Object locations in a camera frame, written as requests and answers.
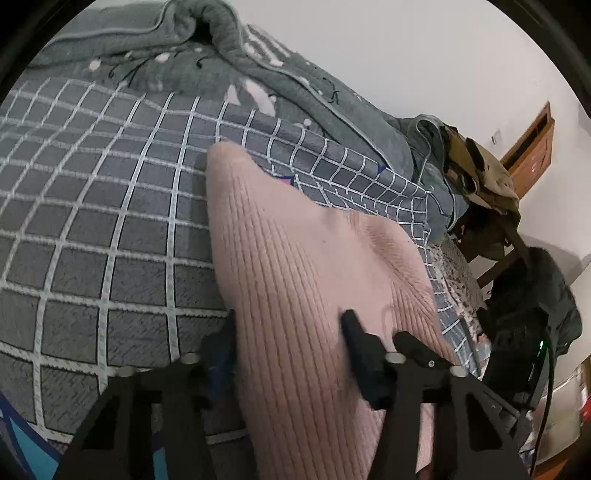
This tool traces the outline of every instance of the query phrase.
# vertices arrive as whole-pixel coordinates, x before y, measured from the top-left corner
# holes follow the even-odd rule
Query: red object
[[[591,397],[587,399],[585,405],[581,408],[581,413],[583,414],[584,421],[591,419]]]

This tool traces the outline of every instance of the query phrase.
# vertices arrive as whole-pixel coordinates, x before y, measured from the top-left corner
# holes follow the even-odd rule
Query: bedding
[[[381,112],[266,32],[241,23],[219,0],[88,9],[42,49],[25,74],[227,100],[303,125],[423,186],[431,199],[431,243],[439,243],[467,210],[442,174],[441,121]]]
[[[19,81],[0,118],[0,434],[18,425],[54,463],[122,366],[166,365],[220,328],[204,170],[222,140],[319,205],[396,220],[476,371],[426,248],[427,192],[377,161],[229,102],[77,79]],[[232,395],[206,429],[219,478],[252,478]]]

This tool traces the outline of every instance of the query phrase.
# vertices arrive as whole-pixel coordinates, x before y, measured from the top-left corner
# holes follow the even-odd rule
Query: black cable
[[[544,415],[542,416],[542,422],[540,423],[540,431],[538,437],[535,440],[534,454],[531,456],[531,467],[530,477],[534,477],[535,463],[538,459],[538,451],[540,449],[540,443],[542,442],[542,435],[546,428],[546,422],[548,421],[548,413],[550,412],[550,403],[552,402],[552,390],[554,390],[554,345],[552,345],[552,338],[547,329],[544,329],[544,336],[546,337],[548,352],[548,361],[550,363],[548,367],[548,393],[546,394],[546,405],[544,407]]]

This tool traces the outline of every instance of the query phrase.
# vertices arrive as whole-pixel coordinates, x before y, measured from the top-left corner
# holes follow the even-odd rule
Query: screw
[[[468,370],[466,370],[461,365],[454,365],[449,369],[454,377],[464,378],[468,376]]]
[[[198,364],[200,360],[201,357],[195,352],[185,353],[181,357],[181,363],[184,363],[185,365]]]
[[[386,353],[385,358],[389,364],[402,365],[406,361],[406,357],[403,354],[398,353],[398,352]]]
[[[133,377],[134,374],[137,372],[137,368],[132,367],[131,365],[125,365],[121,367],[119,373],[117,374],[118,377]]]

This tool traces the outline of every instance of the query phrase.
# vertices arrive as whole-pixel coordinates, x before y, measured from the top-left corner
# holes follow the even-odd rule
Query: black metal bracket
[[[353,310],[341,317],[353,375],[363,398],[386,418],[368,480],[415,478],[422,403],[435,406],[433,478],[529,478],[508,433],[519,412],[461,366],[408,332],[393,336],[397,352],[366,333]]]
[[[236,358],[234,312],[218,333],[165,368],[123,368],[76,432],[54,480],[154,480],[152,412],[160,405],[169,480],[215,480],[201,411],[225,392]]]

